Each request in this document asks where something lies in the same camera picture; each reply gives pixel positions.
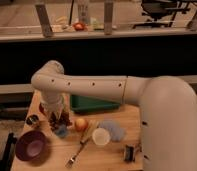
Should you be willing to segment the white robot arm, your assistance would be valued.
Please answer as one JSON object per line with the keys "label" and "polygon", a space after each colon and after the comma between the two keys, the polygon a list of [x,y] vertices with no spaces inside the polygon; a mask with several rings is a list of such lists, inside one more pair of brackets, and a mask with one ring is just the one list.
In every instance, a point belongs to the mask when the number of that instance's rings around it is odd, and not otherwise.
{"label": "white robot arm", "polygon": [[197,171],[197,95],[174,76],[68,76],[51,60],[31,78],[43,107],[56,112],[69,93],[137,106],[144,171]]}

